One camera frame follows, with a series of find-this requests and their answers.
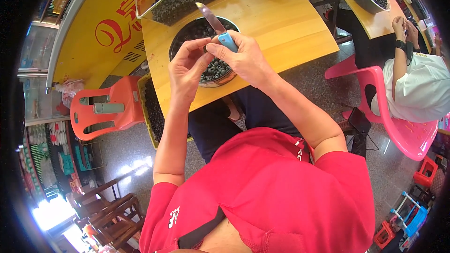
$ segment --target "wooden table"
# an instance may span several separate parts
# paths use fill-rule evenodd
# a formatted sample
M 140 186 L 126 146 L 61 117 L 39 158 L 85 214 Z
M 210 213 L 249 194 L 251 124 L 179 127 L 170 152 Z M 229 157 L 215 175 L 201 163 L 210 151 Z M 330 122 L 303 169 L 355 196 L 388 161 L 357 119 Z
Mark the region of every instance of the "wooden table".
M 388 0 L 391 10 L 382 11 L 377 14 L 371 14 L 359 6 L 354 0 L 345 0 L 348 6 L 355 13 L 361 25 L 367 33 L 369 39 L 373 39 L 386 34 L 394 33 L 392 20 L 397 16 L 405 17 L 403 11 L 396 0 Z
M 339 50 L 308 0 L 216 0 L 208 7 L 217 16 L 233 21 L 243 34 L 254 37 L 278 73 Z M 170 102 L 169 47 L 184 25 L 201 16 L 195 11 L 172 27 L 141 21 L 150 73 L 164 115 Z M 248 83 L 236 76 L 220 87 L 199 87 L 190 111 L 246 86 Z
M 406 7 L 408 7 L 409 11 L 411 12 L 411 15 L 413 16 L 414 20 L 416 21 L 416 23 L 419 27 L 419 31 L 422 34 L 422 37 L 424 38 L 425 44 L 427 46 L 428 53 L 431 53 L 431 45 L 430 45 L 430 42 L 428 41 L 428 38 L 426 35 L 427 26 L 425 25 L 424 20 L 419 20 L 419 17 L 417 16 L 416 11 L 411 6 L 411 4 L 409 4 L 406 0 L 403 0 L 403 2 L 406 4 Z

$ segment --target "plastic bag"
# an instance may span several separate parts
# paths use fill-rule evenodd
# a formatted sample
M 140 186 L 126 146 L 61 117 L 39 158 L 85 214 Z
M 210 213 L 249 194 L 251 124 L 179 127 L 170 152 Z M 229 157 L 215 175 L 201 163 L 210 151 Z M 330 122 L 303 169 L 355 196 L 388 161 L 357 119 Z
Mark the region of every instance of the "plastic bag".
M 48 158 L 43 158 L 40 164 L 42 183 L 46 188 L 49 188 L 57 182 L 52 162 Z
M 84 80 L 82 79 L 69 79 L 63 84 L 55 85 L 56 91 L 61 92 L 61 98 L 63 99 L 63 104 L 70 108 L 72 99 L 76 93 L 84 89 Z

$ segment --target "pink plastic chair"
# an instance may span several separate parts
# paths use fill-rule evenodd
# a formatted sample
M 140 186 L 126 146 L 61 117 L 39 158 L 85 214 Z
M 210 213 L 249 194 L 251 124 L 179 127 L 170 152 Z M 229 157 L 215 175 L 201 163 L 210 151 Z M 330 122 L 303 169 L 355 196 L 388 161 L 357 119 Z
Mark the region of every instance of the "pink plastic chair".
M 377 94 L 381 116 L 374 115 L 367 104 L 364 88 L 367 84 L 372 84 L 376 87 L 378 93 L 386 92 L 381 68 L 375 65 L 358 70 L 355 65 L 355 55 L 352 55 L 329 68 L 325 72 L 325 79 L 349 74 L 356 74 L 358 77 L 361 87 L 361 104 L 358 108 L 365 113 L 368 121 L 383 123 L 391 140 L 407 157 L 417 161 L 424 159 L 436 137 L 438 121 L 413 123 L 402 119 L 391 118 L 387 109 L 386 94 Z M 343 112 L 342 115 L 347 119 L 351 112 L 349 110 Z

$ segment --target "white shirt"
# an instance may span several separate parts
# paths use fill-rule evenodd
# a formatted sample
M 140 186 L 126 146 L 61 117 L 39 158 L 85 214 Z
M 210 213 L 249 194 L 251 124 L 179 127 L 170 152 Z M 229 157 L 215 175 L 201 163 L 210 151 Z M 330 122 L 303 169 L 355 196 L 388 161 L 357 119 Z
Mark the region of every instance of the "white shirt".
M 387 107 L 391 116 L 424 123 L 442 118 L 450 111 L 450 73 L 442 57 L 414 53 L 406 74 L 397 80 L 392 98 L 394 59 L 384 64 Z M 380 116 L 377 95 L 370 106 Z

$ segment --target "small plastic stool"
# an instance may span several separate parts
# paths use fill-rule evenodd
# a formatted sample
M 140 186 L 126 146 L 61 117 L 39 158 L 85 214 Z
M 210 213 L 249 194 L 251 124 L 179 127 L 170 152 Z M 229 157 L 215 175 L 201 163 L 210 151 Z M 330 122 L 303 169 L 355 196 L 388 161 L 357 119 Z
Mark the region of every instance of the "small plastic stool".
M 416 184 L 421 184 L 426 188 L 430 188 L 434 176 L 436 175 L 437 168 L 438 168 L 437 164 L 434 161 L 432 161 L 428 156 L 425 156 L 424 162 L 422 163 L 422 167 L 420 167 L 419 172 L 415 172 L 413 175 L 414 182 Z M 425 174 L 427 171 L 431 172 L 430 177 L 428 177 Z
M 109 88 L 85 89 L 78 92 L 70 106 L 70 121 L 75 135 L 83 141 L 89 141 L 105 133 L 125 130 L 144 122 L 138 93 L 139 78 L 139 76 L 124 76 Z M 107 104 L 123 104 L 121 106 L 123 112 L 95 114 L 94 105 L 86 104 L 84 101 L 87 97 L 103 95 L 109 96 Z M 114 121 L 114 126 L 85 133 L 87 127 L 107 121 Z
M 374 242 L 383 249 L 385 246 L 394 239 L 395 234 L 392 232 L 391 226 L 388 222 L 383 221 L 381 223 L 381 229 L 374 235 Z
M 406 191 L 401 193 L 405 198 L 400 203 L 397 209 L 391 209 L 391 213 L 394 213 L 400 220 L 402 221 L 402 227 L 405 230 L 405 233 L 411 237 L 413 236 L 419 228 L 423 225 L 428 211 L 424 206 L 420 206 L 417 202 L 415 202 Z M 402 206 L 405 204 L 406 200 L 410 200 L 413 203 L 412 209 L 408 212 L 408 215 L 403 218 L 399 212 Z

